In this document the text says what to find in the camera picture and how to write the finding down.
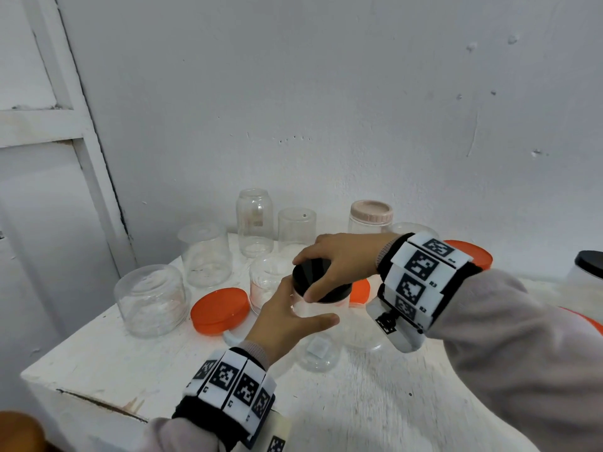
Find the gray sleeve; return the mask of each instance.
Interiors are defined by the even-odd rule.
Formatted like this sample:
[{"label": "gray sleeve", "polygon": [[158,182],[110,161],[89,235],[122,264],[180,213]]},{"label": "gray sleeve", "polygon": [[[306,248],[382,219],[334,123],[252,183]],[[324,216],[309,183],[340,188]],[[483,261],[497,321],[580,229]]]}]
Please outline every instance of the gray sleeve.
[{"label": "gray sleeve", "polygon": [[138,452],[222,452],[214,433],[208,433],[186,419],[153,419],[147,425]]},{"label": "gray sleeve", "polygon": [[487,408],[543,452],[603,450],[603,336],[498,270],[463,282],[427,336]]}]

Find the door frame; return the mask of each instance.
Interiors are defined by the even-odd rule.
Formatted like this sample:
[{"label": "door frame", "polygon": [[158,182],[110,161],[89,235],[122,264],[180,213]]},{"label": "door frame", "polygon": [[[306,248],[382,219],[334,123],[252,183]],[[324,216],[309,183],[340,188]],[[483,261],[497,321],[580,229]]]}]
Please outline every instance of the door frame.
[{"label": "door frame", "polygon": [[0,149],[72,140],[120,276],[137,267],[56,0],[22,0],[57,104],[0,111]]}]

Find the person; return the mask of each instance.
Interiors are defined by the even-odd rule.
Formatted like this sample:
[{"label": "person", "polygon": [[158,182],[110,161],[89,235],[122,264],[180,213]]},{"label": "person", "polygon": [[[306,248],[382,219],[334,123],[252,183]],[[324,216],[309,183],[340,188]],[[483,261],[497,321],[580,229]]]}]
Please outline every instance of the person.
[{"label": "person", "polygon": [[[331,260],[304,299],[318,301],[337,286],[377,273],[385,279],[408,237],[319,236],[294,259],[296,265]],[[442,340],[463,383],[542,452],[603,451],[603,336],[571,311],[539,303],[511,275],[480,271],[473,265],[458,281],[426,336]],[[291,295],[291,279],[284,278],[245,341],[232,350],[268,370],[300,339],[339,322],[333,314],[297,317]],[[199,398],[185,396],[172,419],[149,423],[140,450],[231,450],[242,437],[211,419]]]}]

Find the table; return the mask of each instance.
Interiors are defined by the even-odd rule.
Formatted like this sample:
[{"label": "table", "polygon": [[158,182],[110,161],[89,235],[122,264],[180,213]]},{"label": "table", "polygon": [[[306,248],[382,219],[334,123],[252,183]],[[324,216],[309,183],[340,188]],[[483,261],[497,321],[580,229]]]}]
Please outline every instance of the table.
[{"label": "table", "polygon": [[[225,286],[249,292],[251,260],[239,252],[236,235],[229,242],[232,276],[214,288],[191,288],[193,299]],[[182,269],[180,259],[172,265]],[[371,281],[374,293],[379,280]],[[525,285],[554,302],[554,284]],[[593,307],[603,293],[595,296]],[[22,377],[75,450],[128,451],[149,419],[171,416],[200,364],[222,347],[221,337],[198,334],[190,318],[165,336],[137,339],[114,305]],[[428,339],[412,354],[389,342],[371,353],[345,350],[325,374],[306,372],[294,359],[290,354],[270,369],[278,384],[274,408],[293,422],[288,452],[536,451],[460,382],[440,341]]]}]

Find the wooden tabletop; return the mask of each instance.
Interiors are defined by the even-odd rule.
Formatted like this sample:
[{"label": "wooden tabletop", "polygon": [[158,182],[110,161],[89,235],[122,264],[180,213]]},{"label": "wooden tabletop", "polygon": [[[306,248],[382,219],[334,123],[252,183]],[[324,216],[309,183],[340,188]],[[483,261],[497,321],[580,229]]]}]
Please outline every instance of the wooden tabletop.
[{"label": "wooden tabletop", "polygon": [[[249,292],[251,260],[239,252],[236,235],[229,238],[232,276],[215,288],[192,288],[193,299],[225,286]],[[182,269],[180,259],[172,265]],[[165,336],[137,339],[114,305],[22,376],[146,421],[170,417],[200,364],[223,347],[222,338],[198,334],[190,318]],[[536,451],[460,382],[439,341],[428,339],[412,354],[388,341],[373,352],[344,349],[323,374],[301,369],[292,352],[270,373],[278,384],[275,409],[293,422],[289,452]]]}]

